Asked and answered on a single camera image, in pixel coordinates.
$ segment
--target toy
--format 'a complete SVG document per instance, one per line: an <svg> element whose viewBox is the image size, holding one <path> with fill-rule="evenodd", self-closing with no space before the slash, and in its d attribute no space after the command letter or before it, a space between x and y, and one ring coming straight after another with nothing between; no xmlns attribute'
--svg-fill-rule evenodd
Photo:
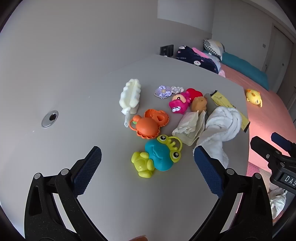
<svg viewBox="0 0 296 241"><path fill-rule="evenodd" d="M134 152L131 157L131 162L134 163L136 170L139 172L140 177L150 178L154 171L154 164L149 159L149 154L146 152Z"/></svg>
<svg viewBox="0 0 296 241"><path fill-rule="evenodd" d="M182 87L176 87L176 86L172 86L171 87L171 92L172 92L172 95L177 95L177 94L180 94L182 92L184 92L184 88Z"/></svg>
<svg viewBox="0 0 296 241"><path fill-rule="evenodd" d="M195 97L191 104L191 111L196 112L200 114L203 110L207 110L207 100L203 96Z"/></svg>
<svg viewBox="0 0 296 241"><path fill-rule="evenodd" d="M196 97L200 97L203 96L201 92L196 91L195 89L189 88L186 91L189 92L189 97L190 97L190 102L192 103L192 101L196 98Z"/></svg>
<svg viewBox="0 0 296 241"><path fill-rule="evenodd" d="M172 101L169 102L169 107L172 109L173 113L184 114L190 105L189 92L185 91L181 94L173 96Z"/></svg>
<svg viewBox="0 0 296 241"><path fill-rule="evenodd" d="M161 85L155 90L154 95L158 98L165 99L172 95L171 87Z"/></svg>
<svg viewBox="0 0 296 241"><path fill-rule="evenodd" d="M180 142L179 149L175 147L176 139ZM134 163L140 177L150 178L154 169L169 170L181 158L182 142L177 137L160 135L157 139L149 140L145 145L145 152L134 152L131 161Z"/></svg>
<svg viewBox="0 0 296 241"><path fill-rule="evenodd" d="M139 107L141 85L139 80L130 79L120 94L119 104L122 113L126 116L124 125L128 127L131 114L136 114Z"/></svg>
<svg viewBox="0 0 296 241"><path fill-rule="evenodd" d="M136 122L136 128L131 126L132 122ZM152 139L158 136L160 127L165 126L169 122L169 116L163 110L146 110L144 117L135 115L130 120L129 127L137 132L137 135L143 139Z"/></svg>
<svg viewBox="0 0 296 241"><path fill-rule="evenodd" d="M179 149L175 147L176 139L180 142ZM160 171L169 170L172 165L181 158L182 142L177 137L168 137L160 135L157 139L150 140L145 145L145 151L149 154L149 158L153 160L154 167Z"/></svg>
<svg viewBox="0 0 296 241"><path fill-rule="evenodd" d="M190 103L196 98L202 96L202 93L195 89L189 88L181 94L173 96L172 101L169 102L169 106L173 113L184 114L190 106Z"/></svg>
<svg viewBox="0 0 296 241"><path fill-rule="evenodd" d="M262 99L261 99L260 92L246 89L246 97L247 97L247 101L256 105L260 104L260 107L262 107Z"/></svg>

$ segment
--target pillow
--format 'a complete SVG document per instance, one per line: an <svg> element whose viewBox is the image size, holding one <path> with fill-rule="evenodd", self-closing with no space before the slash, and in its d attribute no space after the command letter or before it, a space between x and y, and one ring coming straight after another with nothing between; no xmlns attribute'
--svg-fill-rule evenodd
<svg viewBox="0 0 296 241"><path fill-rule="evenodd" d="M208 55L211 55L211 58L212 58L212 59L215 58L216 61L220 62L220 59L218 58L217 55L214 55L214 54L210 53L209 51L207 51L207 50L205 50L205 49L204 49L202 52L203 52L203 53L206 53L206 54L208 54Z"/></svg>
<svg viewBox="0 0 296 241"><path fill-rule="evenodd" d="M225 52L221 63L249 77L264 89L269 90L267 75L249 62Z"/></svg>
<svg viewBox="0 0 296 241"><path fill-rule="evenodd" d="M216 55L219 60L222 60L222 55L225 52L225 48L222 43L212 39L204 40L204 48L209 51L209 53Z"/></svg>

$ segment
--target brown toy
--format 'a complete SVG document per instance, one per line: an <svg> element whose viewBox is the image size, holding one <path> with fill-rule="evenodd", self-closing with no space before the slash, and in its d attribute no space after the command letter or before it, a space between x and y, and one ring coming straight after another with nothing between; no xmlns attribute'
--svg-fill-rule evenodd
<svg viewBox="0 0 296 241"><path fill-rule="evenodd" d="M200 113L204 110L207 110L207 100L205 97L200 96L200 97L195 97L194 100L192 101L191 104L191 111L193 112L197 112L198 111L198 115L200 115Z"/></svg>

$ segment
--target yellow-green toy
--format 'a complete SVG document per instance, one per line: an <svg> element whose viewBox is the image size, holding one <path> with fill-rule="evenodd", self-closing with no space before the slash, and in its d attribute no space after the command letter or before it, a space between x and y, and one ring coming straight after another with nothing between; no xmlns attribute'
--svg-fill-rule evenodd
<svg viewBox="0 0 296 241"><path fill-rule="evenodd" d="M152 176L155 168L147 152L135 152L131 157L131 162L134 163L140 177L150 178Z"/></svg>
<svg viewBox="0 0 296 241"><path fill-rule="evenodd" d="M260 104L260 107L262 107L262 99L261 99L260 92L246 89L246 97L247 97L247 101L256 105Z"/></svg>

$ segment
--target yellow package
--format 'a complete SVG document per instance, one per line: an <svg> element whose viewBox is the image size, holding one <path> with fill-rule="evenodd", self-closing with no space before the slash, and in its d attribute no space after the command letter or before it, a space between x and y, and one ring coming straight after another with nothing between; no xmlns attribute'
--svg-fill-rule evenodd
<svg viewBox="0 0 296 241"><path fill-rule="evenodd" d="M225 98L224 95L222 95L219 91L215 91L212 95L212 99L213 101L219 105L219 106L224 106L227 108L235 108L236 107L234 105L232 105L228 99ZM238 110L238 112L240 113L241 117L242 117L242 125L241 125L241 129L246 132L249 128L250 125L250 121Z"/></svg>

